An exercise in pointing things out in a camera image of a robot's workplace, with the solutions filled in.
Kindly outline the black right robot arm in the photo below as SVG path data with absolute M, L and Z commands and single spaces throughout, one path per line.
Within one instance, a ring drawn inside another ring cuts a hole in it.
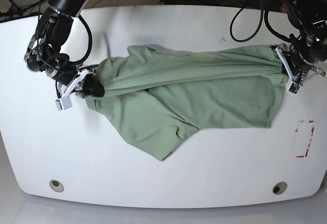
M 28 45 L 24 61 L 32 72 L 45 72 L 56 85 L 70 85 L 82 76 L 82 65 L 91 53 L 93 39 L 91 30 L 81 11 L 89 0 L 49 0 L 49 7 L 38 19 L 35 34 Z M 85 55 L 71 61 L 61 47 L 67 41 L 74 18 L 84 25 L 88 44 Z

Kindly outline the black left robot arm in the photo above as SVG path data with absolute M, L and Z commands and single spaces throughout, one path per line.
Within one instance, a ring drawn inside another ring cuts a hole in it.
M 300 37 L 290 37 L 291 70 L 307 73 L 326 61 L 326 2 L 324 0 L 284 0 L 288 19 Z

